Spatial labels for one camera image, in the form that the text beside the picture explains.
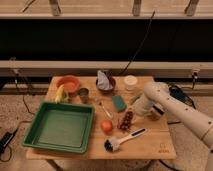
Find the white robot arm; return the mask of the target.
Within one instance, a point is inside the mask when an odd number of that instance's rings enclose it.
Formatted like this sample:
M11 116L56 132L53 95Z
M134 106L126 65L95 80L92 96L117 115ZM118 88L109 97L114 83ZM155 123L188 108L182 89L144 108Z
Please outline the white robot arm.
M213 118L172 97L166 83L147 82L142 95L133 103L133 110L144 116L155 104L175 115L209 148L205 171L213 171Z

